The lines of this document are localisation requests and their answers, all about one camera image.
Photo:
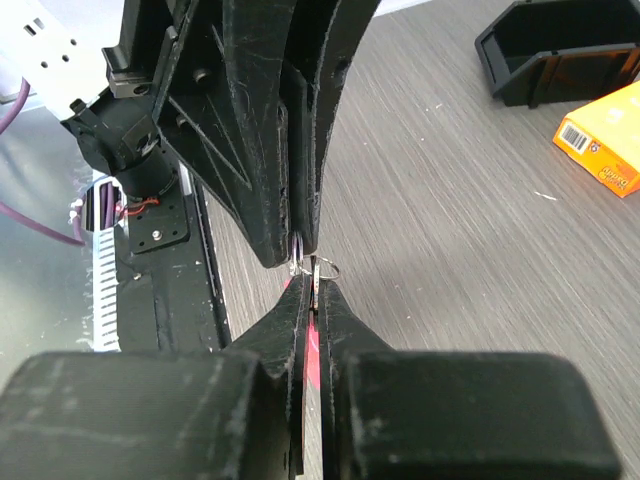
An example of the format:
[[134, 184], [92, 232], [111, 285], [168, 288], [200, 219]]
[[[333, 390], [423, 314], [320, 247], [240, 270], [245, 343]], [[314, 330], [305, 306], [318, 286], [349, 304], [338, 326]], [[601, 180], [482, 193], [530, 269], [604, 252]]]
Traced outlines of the pink strap keyring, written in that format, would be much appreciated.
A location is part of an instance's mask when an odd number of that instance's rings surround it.
[[289, 260], [290, 277], [306, 275], [311, 278], [311, 300], [309, 303], [309, 327], [307, 333], [306, 377], [311, 385], [320, 390], [320, 340], [317, 327], [317, 314], [319, 312], [319, 289], [324, 280], [336, 280], [341, 272], [338, 265], [328, 258], [310, 255], [310, 270], [304, 266], [304, 245], [300, 233], [294, 232], [291, 239], [291, 258]]

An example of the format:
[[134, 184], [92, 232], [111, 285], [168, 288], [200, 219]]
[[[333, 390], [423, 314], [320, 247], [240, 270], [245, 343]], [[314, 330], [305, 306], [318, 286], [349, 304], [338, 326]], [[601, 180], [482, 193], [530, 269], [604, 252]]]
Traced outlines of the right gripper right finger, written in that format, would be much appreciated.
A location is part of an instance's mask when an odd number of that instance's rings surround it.
[[319, 288], [327, 479], [618, 479], [591, 390], [540, 352], [397, 350]]

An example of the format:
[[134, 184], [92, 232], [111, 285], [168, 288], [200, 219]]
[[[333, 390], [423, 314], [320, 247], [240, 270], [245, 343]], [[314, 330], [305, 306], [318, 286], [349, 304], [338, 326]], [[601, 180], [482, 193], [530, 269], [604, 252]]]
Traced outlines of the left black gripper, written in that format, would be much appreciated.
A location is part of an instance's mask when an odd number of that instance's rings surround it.
[[159, 197], [184, 166], [230, 213], [260, 263], [289, 256], [280, 80], [292, 1], [127, 1], [102, 54], [108, 81], [64, 127], [126, 195]]

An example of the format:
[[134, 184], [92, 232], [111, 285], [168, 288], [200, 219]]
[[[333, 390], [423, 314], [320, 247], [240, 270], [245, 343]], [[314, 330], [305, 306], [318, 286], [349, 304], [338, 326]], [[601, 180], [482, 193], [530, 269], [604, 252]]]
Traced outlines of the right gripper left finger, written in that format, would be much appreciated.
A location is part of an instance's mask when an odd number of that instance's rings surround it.
[[214, 353], [46, 352], [1, 394], [5, 479], [293, 479], [311, 281]]

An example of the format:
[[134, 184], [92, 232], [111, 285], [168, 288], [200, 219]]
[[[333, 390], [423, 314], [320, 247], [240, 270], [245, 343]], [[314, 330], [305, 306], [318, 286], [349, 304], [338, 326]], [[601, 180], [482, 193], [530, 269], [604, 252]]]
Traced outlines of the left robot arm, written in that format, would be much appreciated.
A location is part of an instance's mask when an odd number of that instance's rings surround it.
[[1, 5], [1, 53], [136, 199], [184, 166], [266, 268], [319, 240], [322, 183], [346, 77], [374, 1], [128, 1], [92, 50], [37, 1]]

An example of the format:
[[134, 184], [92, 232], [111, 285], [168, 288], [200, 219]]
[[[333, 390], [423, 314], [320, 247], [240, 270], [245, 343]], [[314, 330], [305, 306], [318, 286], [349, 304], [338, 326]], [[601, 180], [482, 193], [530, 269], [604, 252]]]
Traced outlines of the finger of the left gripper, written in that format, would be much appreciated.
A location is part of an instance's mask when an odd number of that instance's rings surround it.
[[347, 74], [377, 0], [299, 1], [284, 64], [291, 229], [317, 249], [328, 147]]

